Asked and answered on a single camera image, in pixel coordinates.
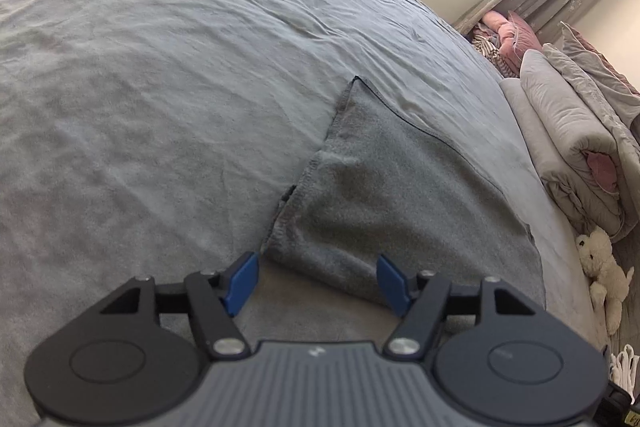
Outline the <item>dark grey knit sweater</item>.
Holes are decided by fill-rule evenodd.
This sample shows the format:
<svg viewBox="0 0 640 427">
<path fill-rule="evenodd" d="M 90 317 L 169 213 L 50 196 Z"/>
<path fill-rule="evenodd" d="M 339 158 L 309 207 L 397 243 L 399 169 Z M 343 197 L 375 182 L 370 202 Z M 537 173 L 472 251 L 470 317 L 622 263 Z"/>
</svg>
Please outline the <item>dark grey knit sweater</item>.
<svg viewBox="0 0 640 427">
<path fill-rule="evenodd" d="M 500 188 L 360 78 L 341 95 L 320 150 L 283 196 L 262 251 L 376 303 L 382 254 L 405 272 L 431 270 L 459 284 L 495 275 L 546 302 L 533 235 Z"/>
</svg>

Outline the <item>pink clothes pile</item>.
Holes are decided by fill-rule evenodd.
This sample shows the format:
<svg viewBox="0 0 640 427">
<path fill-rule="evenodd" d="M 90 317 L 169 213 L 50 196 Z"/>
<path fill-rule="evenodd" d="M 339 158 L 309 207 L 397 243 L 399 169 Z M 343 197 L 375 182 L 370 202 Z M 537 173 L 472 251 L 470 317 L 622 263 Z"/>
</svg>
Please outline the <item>pink clothes pile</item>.
<svg viewBox="0 0 640 427">
<path fill-rule="evenodd" d="M 507 16 L 487 12 L 474 26 L 471 36 L 472 46 L 506 78 L 518 78 L 528 50 L 542 51 L 533 28 L 512 11 Z"/>
</svg>

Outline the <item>folded white garment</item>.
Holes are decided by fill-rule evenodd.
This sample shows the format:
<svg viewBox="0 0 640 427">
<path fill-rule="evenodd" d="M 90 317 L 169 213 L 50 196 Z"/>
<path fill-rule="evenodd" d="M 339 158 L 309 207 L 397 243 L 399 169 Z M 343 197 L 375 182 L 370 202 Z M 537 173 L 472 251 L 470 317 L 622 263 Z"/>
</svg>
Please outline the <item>folded white garment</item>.
<svg viewBox="0 0 640 427">
<path fill-rule="evenodd" d="M 608 355 L 610 380 L 617 386 L 625 388 L 629 393 L 632 393 L 632 388 L 636 382 L 638 361 L 639 357 L 634 353 L 634 348 L 631 345 L 625 345 L 617 355 L 610 353 Z"/>
</svg>

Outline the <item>white teddy bear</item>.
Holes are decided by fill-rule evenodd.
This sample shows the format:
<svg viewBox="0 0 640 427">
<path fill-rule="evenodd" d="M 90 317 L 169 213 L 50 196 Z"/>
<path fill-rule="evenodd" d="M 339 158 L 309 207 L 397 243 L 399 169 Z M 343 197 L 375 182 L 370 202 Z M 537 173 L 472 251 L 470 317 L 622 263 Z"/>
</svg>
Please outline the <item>white teddy bear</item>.
<svg viewBox="0 0 640 427">
<path fill-rule="evenodd" d="M 602 310 L 609 336 L 620 329 L 623 303 L 629 295 L 634 268 L 625 272 L 613 256 L 610 236 L 600 227 L 576 239 L 582 271 L 590 280 L 589 295 L 594 309 Z"/>
</svg>

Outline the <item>folded grey pink duvet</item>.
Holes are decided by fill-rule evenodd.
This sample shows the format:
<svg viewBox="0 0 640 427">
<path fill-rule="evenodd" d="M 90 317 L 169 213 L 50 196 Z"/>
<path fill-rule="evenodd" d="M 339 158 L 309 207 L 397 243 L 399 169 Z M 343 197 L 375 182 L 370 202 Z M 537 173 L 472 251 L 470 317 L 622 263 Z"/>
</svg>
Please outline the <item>folded grey pink duvet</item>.
<svg viewBox="0 0 640 427">
<path fill-rule="evenodd" d="M 639 223 L 639 93 L 575 28 L 525 52 L 500 87 L 542 184 L 579 233 Z"/>
</svg>

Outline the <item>grey bed sheet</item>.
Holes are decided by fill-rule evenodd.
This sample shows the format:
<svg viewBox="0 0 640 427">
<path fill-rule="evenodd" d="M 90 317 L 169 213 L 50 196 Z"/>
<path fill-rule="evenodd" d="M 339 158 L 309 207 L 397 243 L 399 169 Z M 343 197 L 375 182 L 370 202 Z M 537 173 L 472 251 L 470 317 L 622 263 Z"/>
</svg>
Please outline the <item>grey bed sheet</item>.
<svg viewBox="0 0 640 427">
<path fill-rule="evenodd" d="M 91 303 L 257 248 L 356 77 L 495 182 L 602 346 L 498 72 L 419 0 L 1 0 L 2 424 L 35 424 L 27 355 Z"/>
</svg>

